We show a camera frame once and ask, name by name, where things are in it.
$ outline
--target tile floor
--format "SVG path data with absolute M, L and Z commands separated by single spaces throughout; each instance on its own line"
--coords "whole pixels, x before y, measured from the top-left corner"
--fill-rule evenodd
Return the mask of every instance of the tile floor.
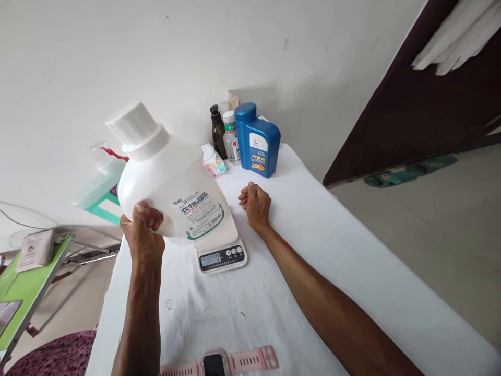
M 401 186 L 331 192 L 501 351 L 501 145 L 457 158 Z
M 331 192 L 501 350 L 501 145 L 458 158 L 406 185 L 379 190 L 357 181 Z M 113 266 L 85 265 L 51 286 L 32 319 L 43 330 L 23 334 L 6 369 L 50 340 L 94 328 Z

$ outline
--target digital kitchen scale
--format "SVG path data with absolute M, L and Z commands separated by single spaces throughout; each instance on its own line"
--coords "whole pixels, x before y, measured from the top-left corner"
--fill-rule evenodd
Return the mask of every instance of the digital kitchen scale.
M 198 269 L 212 274 L 237 269 L 247 264 L 248 256 L 231 213 L 213 233 L 194 243 Z

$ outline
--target white wall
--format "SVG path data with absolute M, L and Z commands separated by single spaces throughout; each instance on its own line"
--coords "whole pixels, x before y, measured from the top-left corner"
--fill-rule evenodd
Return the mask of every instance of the white wall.
M 105 139 L 120 149 L 104 119 L 141 100 L 202 144 L 228 89 L 255 101 L 321 180 L 424 2 L 2 1 L 0 200 L 105 227 L 71 204 L 95 173 L 86 148 Z M 23 228 L 0 216 L 0 229 L 3 251 Z

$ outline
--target hand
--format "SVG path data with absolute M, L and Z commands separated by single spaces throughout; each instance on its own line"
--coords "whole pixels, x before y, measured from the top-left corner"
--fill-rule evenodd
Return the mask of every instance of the hand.
M 254 231 L 261 235 L 264 231 L 271 229 L 268 218 L 271 199 L 268 193 L 253 182 L 244 187 L 240 193 L 241 195 L 238 197 L 240 205 L 244 207 L 244 210 L 247 210 L 247 218 Z
M 154 234 L 163 222 L 163 214 L 150 208 L 145 201 L 134 206 L 133 222 L 123 215 L 120 227 L 124 231 L 125 239 L 129 244 L 132 265 L 162 263 L 162 254 L 165 249 L 163 236 Z

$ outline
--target door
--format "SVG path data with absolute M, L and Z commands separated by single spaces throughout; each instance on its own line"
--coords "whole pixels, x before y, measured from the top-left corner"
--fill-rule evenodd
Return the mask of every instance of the door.
M 457 0 L 430 0 L 324 178 L 324 186 L 478 143 L 501 125 L 501 32 L 445 76 L 411 63 Z

